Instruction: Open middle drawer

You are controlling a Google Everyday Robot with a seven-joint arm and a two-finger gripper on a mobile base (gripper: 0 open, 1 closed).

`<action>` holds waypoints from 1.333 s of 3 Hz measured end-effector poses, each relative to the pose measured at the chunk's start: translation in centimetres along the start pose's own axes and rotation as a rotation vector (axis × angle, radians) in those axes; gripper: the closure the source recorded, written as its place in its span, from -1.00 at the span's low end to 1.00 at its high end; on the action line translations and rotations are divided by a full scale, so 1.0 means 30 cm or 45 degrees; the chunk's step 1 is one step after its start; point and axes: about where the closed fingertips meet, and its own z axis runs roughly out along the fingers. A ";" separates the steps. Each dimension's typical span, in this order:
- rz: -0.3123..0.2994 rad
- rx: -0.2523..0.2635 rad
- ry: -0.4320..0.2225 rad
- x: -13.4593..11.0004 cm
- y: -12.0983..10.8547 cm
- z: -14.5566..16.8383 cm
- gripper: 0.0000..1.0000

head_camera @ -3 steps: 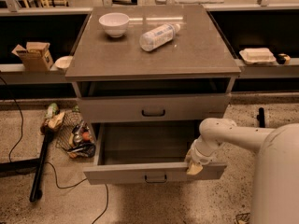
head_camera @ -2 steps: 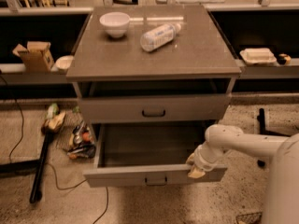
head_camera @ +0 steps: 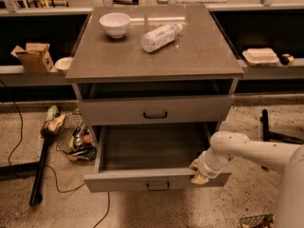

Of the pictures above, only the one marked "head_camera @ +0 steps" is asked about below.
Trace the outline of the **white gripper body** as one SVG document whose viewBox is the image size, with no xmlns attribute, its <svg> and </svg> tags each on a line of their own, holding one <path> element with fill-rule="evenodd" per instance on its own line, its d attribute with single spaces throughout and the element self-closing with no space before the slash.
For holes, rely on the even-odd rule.
<svg viewBox="0 0 304 228">
<path fill-rule="evenodd" d="M 218 155 L 212 149 L 208 149 L 198 157 L 198 171 L 208 179 L 215 179 L 222 169 L 234 160 L 234 157 Z"/>
</svg>

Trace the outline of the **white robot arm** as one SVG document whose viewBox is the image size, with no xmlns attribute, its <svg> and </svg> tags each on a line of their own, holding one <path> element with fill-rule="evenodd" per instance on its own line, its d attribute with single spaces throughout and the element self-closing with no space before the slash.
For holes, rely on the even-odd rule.
<svg viewBox="0 0 304 228">
<path fill-rule="evenodd" d="M 194 159 L 191 182 L 215 179 L 234 158 L 243 158 L 282 174 L 274 228 L 304 228 L 304 145 L 251 141 L 245 134 L 218 131 L 210 147 Z"/>
</svg>

